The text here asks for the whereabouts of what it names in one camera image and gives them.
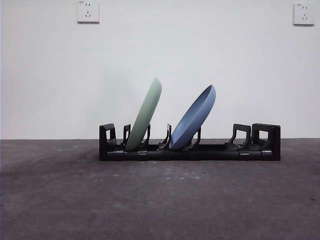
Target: white wall outlet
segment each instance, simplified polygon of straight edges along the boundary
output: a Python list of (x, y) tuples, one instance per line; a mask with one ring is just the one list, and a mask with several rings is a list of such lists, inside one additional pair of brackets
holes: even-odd
[(79, 24), (99, 23), (100, 9), (98, 0), (77, 0), (76, 20)]
[(293, 24), (294, 25), (314, 25), (315, 8), (314, 4), (301, 2), (293, 4)]

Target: gray floor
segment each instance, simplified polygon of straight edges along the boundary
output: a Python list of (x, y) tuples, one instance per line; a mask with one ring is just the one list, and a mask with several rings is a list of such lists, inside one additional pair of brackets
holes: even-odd
[(99, 162), (96, 140), (3, 140), (3, 240), (320, 239), (320, 139), (280, 162)]

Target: electrical outlet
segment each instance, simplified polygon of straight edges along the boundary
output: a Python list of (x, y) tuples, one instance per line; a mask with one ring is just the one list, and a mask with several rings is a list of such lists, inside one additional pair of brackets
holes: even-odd
[(78, 0), (76, 4), (76, 20), (78, 23), (99, 23), (99, 1)]
[(293, 4), (294, 25), (314, 25), (315, 8), (313, 3), (301, 2)]

